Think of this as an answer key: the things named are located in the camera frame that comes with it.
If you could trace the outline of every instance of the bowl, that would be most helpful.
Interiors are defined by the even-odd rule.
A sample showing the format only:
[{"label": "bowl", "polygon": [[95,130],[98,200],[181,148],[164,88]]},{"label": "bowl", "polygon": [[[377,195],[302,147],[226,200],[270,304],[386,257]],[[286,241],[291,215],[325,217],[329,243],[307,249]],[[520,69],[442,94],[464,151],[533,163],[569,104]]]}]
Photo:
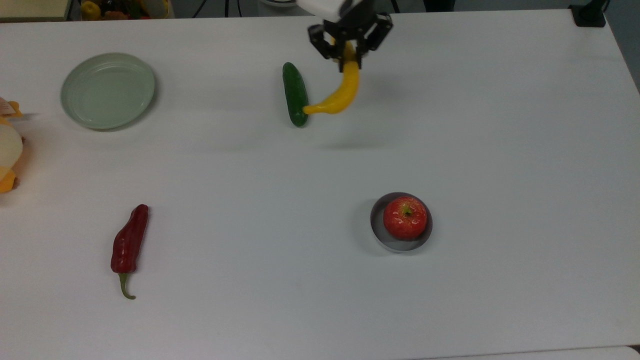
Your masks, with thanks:
[{"label": "bowl", "polygon": [[[409,196],[417,199],[427,211],[427,226],[425,230],[417,238],[412,240],[400,240],[393,237],[391,234],[389,234],[383,222],[383,216],[387,205],[393,200],[396,200],[397,198],[403,196]],[[429,236],[431,236],[431,230],[433,229],[433,217],[431,216],[431,212],[429,211],[429,208],[425,205],[425,203],[418,197],[413,196],[410,193],[403,192],[388,193],[378,199],[373,208],[371,208],[370,221],[371,229],[373,230],[373,234],[378,240],[378,243],[380,243],[383,248],[398,254],[413,251],[423,246],[429,239]]]}]

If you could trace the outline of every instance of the green cucumber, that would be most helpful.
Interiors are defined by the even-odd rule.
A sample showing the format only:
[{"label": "green cucumber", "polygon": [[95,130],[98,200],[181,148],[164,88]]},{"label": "green cucumber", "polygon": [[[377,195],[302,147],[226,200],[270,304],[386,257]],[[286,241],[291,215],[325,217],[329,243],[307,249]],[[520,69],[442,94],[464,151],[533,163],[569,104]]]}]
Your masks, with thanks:
[{"label": "green cucumber", "polygon": [[309,105],[309,99],[302,75],[292,63],[285,63],[282,65],[282,81],[289,108],[289,118],[295,126],[303,127],[309,116],[302,111],[302,107]]}]

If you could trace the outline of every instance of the chili pepper stem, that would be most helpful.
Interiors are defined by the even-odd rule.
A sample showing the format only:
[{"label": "chili pepper stem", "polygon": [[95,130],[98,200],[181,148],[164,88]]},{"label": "chili pepper stem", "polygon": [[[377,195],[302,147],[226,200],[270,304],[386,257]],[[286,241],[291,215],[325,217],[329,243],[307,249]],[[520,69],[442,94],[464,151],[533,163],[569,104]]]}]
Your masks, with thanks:
[{"label": "chili pepper stem", "polygon": [[127,299],[135,299],[135,296],[127,293],[127,278],[129,277],[129,274],[118,274],[118,276],[120,277],[120,289],[122,290],[122,295]]}]

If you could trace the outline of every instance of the banana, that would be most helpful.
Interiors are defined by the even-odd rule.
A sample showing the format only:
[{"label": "banana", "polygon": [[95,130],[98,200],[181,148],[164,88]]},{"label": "banana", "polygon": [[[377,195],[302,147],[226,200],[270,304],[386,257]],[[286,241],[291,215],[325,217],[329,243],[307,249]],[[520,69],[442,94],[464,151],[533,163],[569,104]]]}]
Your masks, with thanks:
[{"label": "banana", "polygon": [[305,114],[315,113],[337,114],[345,110],[355,99],[358,93],[360,75],[358,62],[355,60],[355,53],[351,43],[347,42],[344,47],[344,66],[342,67],[342,83],[338,90],[329,95],[323,102],[315,105],[307,105],[302,108]]}]

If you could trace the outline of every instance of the red apple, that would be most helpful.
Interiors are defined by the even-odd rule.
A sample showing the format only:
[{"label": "red apple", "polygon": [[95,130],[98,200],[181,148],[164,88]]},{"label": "red apple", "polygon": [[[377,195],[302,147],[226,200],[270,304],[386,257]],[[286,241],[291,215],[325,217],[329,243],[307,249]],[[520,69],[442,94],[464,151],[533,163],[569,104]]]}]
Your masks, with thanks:
[{"label": "red apple", "polygon": [[391,236],[400,240],[412,240],[427,227],[427,209],[418,199],[403,196],[387,205],[383,223]]}]

